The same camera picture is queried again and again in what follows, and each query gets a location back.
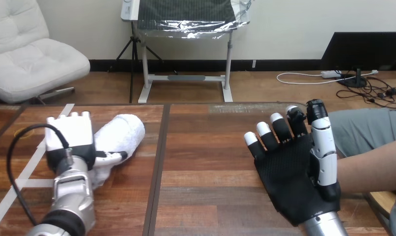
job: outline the computer monitor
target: computer monitor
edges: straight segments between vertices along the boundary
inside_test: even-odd
[[[396,32],[335,32],[321,60],[323,70],[353,70],[340,84],[362,88],[362,70],[389,70],[396,62]],[[349,78],[353,75],[342,75]]]

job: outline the white power cord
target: white power cord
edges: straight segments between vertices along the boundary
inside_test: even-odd
[[[379,73],[377,70],[372,70],[370,73],[368,74],[363,74],[361,76],[367,76],[367,75],[375,75]],[[279,76],[281,75],[305,75],[305,76],[311,76],[311,77],[322,77],[323,74],[321,75],[309,75],[309,74],[301,74],[301,73],[292,73],[292,72],[286,72],[286,73],[282,73],[276,76],[276,79],[284,84],[289,84],[289,85],[321,85],[321,84],[327,84],[327,83],[332,83],[332,82],[337,82],[337,81],[341,81],[341,80],[348,80],[348,79],[353,79],[356,76],[353,77],[349,77],[349,78],[344,78],[344,79],[338,79],[338,80],[330,80],[330,81],[325,81],[325,82],[318,82],[318,83],[297,83],[297,82],[286,82],[286,81],[282,81],[279,79]]]

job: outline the crumpled white cloth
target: crumpled white cloth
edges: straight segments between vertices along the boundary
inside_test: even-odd
[[[135,115],[121,114],[117,115],[109,123],[104,125],[94,135],[95,147],[97,151],[125,151],[128,157],[123,161],[111,163],[107,166],[95,166],[88,171],[91,179],[92,188],[96,189],[102,186],[108,179],[111,169],[129,159],[145,134],[142,121]]]

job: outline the white armchair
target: white armchair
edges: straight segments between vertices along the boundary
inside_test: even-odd
[[[88,59],[73,47],[49,39],[36,0],[0,0],[0,99],[7,103],[44,99],[41,95],[82,78]]]

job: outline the white stand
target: white stand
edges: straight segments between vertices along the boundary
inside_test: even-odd
[[[147,49],[146,44],[142,43],[143,47],[143,76],[144,86],[141,90],[139,97],[139,103],[146,103],[149,97],[150,89],[153,81],[202,81],[202,82],[221,82],[223,86],[224,102],[232,102],[233,97],[230,89],[230,69],[231,69],[231,50],[233,48],[232,43],[232,32],[229,34],[228,50],[227,50],[227,66],[226,75],[222,76],[195,76],[195,75],[149,75],[149,69],[147,67]]]

